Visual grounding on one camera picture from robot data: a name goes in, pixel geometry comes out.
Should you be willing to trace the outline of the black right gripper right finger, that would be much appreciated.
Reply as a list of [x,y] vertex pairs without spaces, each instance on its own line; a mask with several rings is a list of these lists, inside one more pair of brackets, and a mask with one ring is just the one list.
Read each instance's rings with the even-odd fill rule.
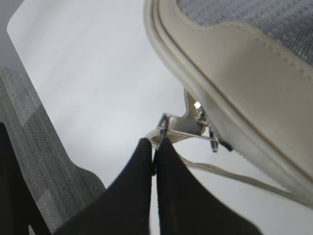
[[171,141],[164,138],[156,151],[156,182],[162,235],[259,235],[240,216],[195,178]]

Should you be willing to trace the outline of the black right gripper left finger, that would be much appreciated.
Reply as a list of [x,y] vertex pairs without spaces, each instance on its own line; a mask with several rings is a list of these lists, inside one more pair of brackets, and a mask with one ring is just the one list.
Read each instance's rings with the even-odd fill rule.
[[152,146],[142,138],[110,187],[56,231],[57,235],[148,235]]

